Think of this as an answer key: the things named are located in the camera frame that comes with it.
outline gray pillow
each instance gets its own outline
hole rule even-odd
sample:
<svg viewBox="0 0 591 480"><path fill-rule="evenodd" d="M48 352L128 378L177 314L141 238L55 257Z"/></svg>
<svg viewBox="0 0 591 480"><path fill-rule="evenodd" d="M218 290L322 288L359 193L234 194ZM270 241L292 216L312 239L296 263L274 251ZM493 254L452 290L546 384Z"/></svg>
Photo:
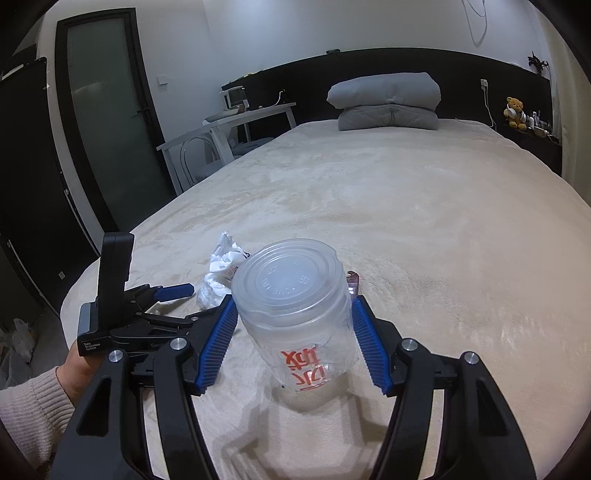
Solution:
<svg viewBox="0 0 591 480"><path fill-rule="evenodd" d="M396 103L434 111L441 91L428 73L388 73L337 83L327 100L335 108Z"/></svg>
<svg viewBox="0 0 591 480"><path fill-rule="evenodd" d="M406 105L356 106L339 116L339 130L375 127L411 127L437 130L437 114L425 108Z"/></svg>

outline bed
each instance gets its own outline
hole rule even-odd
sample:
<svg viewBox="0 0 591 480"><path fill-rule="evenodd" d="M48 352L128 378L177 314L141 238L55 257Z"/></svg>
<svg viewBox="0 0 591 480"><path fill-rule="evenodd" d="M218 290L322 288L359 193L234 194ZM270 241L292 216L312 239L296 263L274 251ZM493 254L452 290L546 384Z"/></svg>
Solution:
<svg viewBox="0 0 591 480"><path fill-rule="evenodd" d="M591 209L540 160L490 128L339 132L303 124L216 172L152 215L136 236L128 287L207 273L220 233L254 252L305 237L361 277L374 313L432 352L474 350L511 406L543 478L591 409ZM96 295L98 263L61 309L68 343ZM160 307L184 316L195 299ZM434 468L436 395L423 476ZM361 359L322 388L282 390L241 324L216 385L194 399L221 478L366 478L393 399ZM165 476L146 394L154 473Z"/></svg>

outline frosted glass door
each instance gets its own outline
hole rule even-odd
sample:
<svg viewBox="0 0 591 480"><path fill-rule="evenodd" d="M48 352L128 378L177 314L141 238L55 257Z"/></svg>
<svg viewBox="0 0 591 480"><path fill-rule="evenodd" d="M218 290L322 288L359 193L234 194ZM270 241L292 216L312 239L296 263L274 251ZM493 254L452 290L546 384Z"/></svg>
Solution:
<svg viewBox="0 0 591 480"><path fill-rule="evenodd" d="M138 95L138 74L132 70L138 66L129 55L133 47L124 18L67 30L75 121L100 194L122 231L136 227L175 196L150 137L149 108Z"/></svg>

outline door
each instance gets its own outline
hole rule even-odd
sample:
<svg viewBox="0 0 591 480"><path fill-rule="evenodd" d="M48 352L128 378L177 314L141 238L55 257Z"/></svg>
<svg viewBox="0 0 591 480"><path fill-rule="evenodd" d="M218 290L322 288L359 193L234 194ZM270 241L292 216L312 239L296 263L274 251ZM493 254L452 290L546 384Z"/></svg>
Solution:
<svg viewBox="0 0 591 480"><path fill-rule="evenodd" d="M0 82L0 241L59 312L70 287L98 258L61 175L47 107L45 58Z"/></svg>
<svg viewBox="0 0 591 480"><path fill-rule="evenodd" d="M72 160L103 230L130 231L175 196L135 9L57 24L56 89Z"/></svg>

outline white desk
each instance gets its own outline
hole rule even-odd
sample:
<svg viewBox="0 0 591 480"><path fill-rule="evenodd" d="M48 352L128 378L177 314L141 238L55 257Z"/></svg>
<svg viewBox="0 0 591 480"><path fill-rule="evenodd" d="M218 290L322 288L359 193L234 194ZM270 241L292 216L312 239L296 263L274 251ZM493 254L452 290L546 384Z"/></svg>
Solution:
<svg viewBox="0 0 591 480"><path fill-rule="evenodd" d="M220 120L216 120L215 122L211 122L210 124L203 125L202 127L196 128L195 130L191 130L190 132L187 132L177 138L173 138L172 140L163 143L162 145L159 145L156 148L156 150L161 150L164 154L164 159L168 167L168 172L170 173L170 176L173 179L174 188L177 191L177 194L181 194L183 192L183 189L178 183L175 175L174 164L170 156L171 148L176 147L178 145L182 145L185 142L192 140L193 138L198 138L203 135L209 134L212 138L213 144L217 149L217 153L219 154L220 159L222 160L222 163L224 165L228 165L229 163L234 161L234 155L232 155L232 150L230 149L230 145L228 143L226 135L224 135L224 133L220 131L219 127L237 127L238 125L246 125L248 122L254 122L254 120L265 118L266 116L277 115L278 113L285 113L290 123L290 128L295 128L296 119L294 119L294 114L291 111L291 107L295 105L295 103L285 103L283 105L275 105L266 108L259 108L257 110L249 110L248 112L239 113L238 115L229 116L226 118L222 118Z"/></svg>

